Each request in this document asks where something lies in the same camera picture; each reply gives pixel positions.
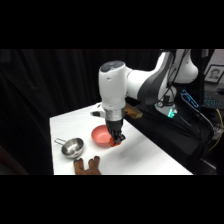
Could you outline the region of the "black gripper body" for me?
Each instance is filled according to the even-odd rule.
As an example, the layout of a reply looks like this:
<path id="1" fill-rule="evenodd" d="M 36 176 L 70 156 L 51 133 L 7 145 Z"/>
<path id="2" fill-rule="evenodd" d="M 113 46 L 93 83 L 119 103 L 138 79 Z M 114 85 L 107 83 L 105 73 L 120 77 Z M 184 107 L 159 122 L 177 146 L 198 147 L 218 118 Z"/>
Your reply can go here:
<path id="1" fill-rule="evenodd" d="M 109 133 L 111 134 L 112 132 L 114 132 L 115 138 L 118 138 L 118 135 L 122 134 L 123 120 L 118 120 L 118 121 L 107 120 L 106 126 Z"/>

